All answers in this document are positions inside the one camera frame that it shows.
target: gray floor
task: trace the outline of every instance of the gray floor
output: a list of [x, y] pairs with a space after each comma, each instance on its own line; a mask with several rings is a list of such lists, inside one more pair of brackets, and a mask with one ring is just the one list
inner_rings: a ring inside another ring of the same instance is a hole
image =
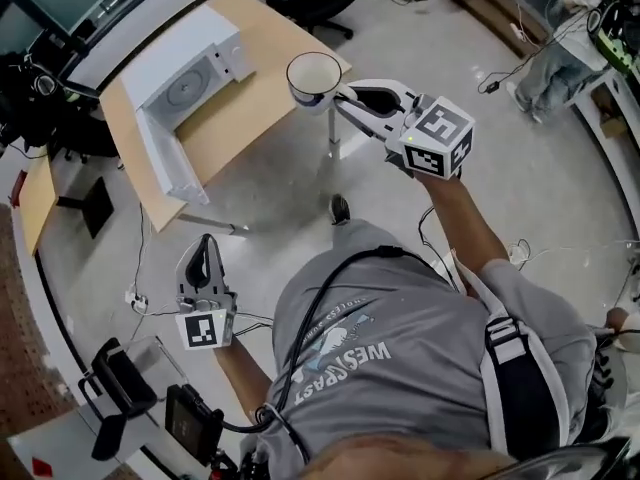
[[[518, 60], [464, 11], [448, 0], [406, 7], [358, 0], [339, 21], [356, 29], [353, 40], [345, 42], [333, 31], [319, 34], [353, 64], [351, 79], [395, 78], [417, 91], [444, 95], [477, 119], [476, 146], [463, 179], [505, 243], [525, 238], [536, 252], [632, 238], [607, 166], [571, 111], [540, 126], [521, 114], [503, 90], [478, 94], [476, 86], [484, 74], [511, 69]], [[340, 131], [345, 142], [354, 134], [343, 122]], [[246, 311], [272, 315], [291, 276], [329, 247], [325, 203], [332, 190], [348, 198], [353, 215], [386, 228], [407, 247], [433, 259], [416, 231], [429, 206], [426, 192], [384, 164], [384, 152], [376, 142], [350, 147], [351, 154], [330, 172], [325, 168], [326, 134], [323, 118], [295, 113], [256, 141], [208, 187], [212, 205], [206, 213], [257, 230], [248, 239], [219, 239], [227, 282], [239, 293]], [[127, 340], [139, 320], [124, 303], [124, 292], [136, 267], [140, 213], [126, 173], [114, 167], [112, 162], [90, 162], [69, 185], [72, 193], [81, 194], [99, 173], [105, 173], [116, 213], [101, 235], [92, 241], [79, 215], [59, 209], [40, 249], [59, 308], [85, 359], [109, 336]], [[150, 298], [151, 311], [172, 302], [175, 263], [206, 231], [176, 221], [162, 234], [153, 233], [139, 276], [140, 291]], [[425, 231], [445, 253], [435, 215], [429, 217]], [[590, 253], [552, 251], [528, 264], [524, 273], [564, 295], [590, 323], [601, 324], [626, 269], [625, 248], [614, 245]], [[139, 336], [151, 334], [162, 338], [212, 406], [221, 407], [231, 420], [243, 421], [211, 354], [182, 350], [173, 317], [147, 318]], [[273, 372], [270, 332], [259, 330], [243, 341]], [[225, 433], [223, 444], [234, 442], [236, 438]]]

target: jeans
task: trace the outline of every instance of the jeans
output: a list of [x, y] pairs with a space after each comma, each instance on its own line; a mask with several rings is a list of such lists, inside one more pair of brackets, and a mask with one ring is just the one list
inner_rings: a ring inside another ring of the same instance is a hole
[[525, 111], [543, 117], [569, 101], [595, 72], [560, 44], [552, 43], [531, 63], [516, 99]]

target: white appliance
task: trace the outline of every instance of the white appliance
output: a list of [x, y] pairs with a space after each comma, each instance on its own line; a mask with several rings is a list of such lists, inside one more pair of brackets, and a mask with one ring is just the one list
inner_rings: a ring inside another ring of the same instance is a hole
[[165, 194], [209, 203], [174, 130], [229, 82], [252, 72], [238, 28], [206, 5], [169, 28], [124, 70], [122, 80]]

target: mug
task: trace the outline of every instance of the mug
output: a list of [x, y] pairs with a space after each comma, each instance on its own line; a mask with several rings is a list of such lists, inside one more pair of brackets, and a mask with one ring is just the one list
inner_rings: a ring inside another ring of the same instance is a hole
[[287, 66], [287, 82], [296, 105], [314, 116], [325, 112], [337, 93], [358, 99], [351, 87], [340, 83], [341, 79], [340, 63], [326, 53], [302, 53]]

